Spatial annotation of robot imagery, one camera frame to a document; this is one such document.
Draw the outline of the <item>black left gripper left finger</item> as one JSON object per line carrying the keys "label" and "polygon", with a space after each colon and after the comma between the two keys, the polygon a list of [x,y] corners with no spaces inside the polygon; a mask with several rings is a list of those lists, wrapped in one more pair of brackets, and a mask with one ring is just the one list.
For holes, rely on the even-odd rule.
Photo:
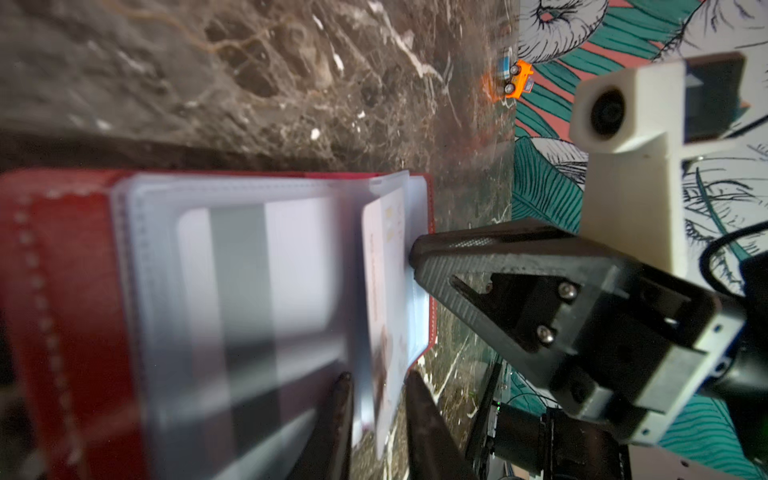
{"label": "black left gripper left finger", "polygon": [[288,479],[348,479],[352,450],[354,381],[343,372],[318,409],[317,421]]}

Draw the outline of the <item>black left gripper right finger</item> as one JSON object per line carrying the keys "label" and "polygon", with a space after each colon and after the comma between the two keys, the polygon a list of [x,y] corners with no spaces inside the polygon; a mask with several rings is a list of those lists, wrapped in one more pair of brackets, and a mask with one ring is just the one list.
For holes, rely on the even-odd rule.
{"label": "black left gripper right finger", "polygon": [[417,371],[405,380],[405,410],[411,479],[477,478]]}

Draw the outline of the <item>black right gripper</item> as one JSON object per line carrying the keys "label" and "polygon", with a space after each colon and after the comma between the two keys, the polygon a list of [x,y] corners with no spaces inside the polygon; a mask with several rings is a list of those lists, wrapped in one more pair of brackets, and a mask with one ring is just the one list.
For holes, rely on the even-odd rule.
{"label": "black right gripper", "polygon": [[654,444],[746,325],[736,300],[525,219],[420,236],[415,279],[571,416]]}

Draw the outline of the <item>white credit card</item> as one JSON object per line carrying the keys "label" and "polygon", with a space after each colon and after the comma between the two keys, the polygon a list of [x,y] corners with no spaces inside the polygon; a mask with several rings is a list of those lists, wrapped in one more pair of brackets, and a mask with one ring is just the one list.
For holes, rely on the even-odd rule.
{"label": "white credit card", "polygon": [[406,207],[406,189],[401,187],[367,204],[362,211],[377,458],[385,454],[409,366]]}

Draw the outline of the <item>red leather card holder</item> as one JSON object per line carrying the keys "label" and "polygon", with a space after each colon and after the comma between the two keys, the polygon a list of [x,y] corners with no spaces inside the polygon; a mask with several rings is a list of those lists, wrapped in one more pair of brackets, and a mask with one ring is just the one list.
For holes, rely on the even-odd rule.
{"label": "red leather card holder", "polygon": [[435,302],[407,261],[414,241],[434,229],[425,174],[4,174],[1,319],[47,476],[217,479],[196,410],[177,239],[179,218],[197,208],[326,196],[343,203],[353,299],[349,363],[338,377],[350,372],[354,381],[352,449],[366,434],[375,442],[362,211],[401,187],[407,375],[437,336]]}

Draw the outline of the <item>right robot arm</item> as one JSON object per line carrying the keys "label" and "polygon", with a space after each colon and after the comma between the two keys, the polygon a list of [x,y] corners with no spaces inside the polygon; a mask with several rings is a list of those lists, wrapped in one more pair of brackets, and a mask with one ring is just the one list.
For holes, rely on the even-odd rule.
{"label": "right robot arm", "polygon": [[658,442],[691,397],[722,399],[767,462],[765,256],[743,295],[707,289],[536,219],[419,237],[416,282],[571,417]]}

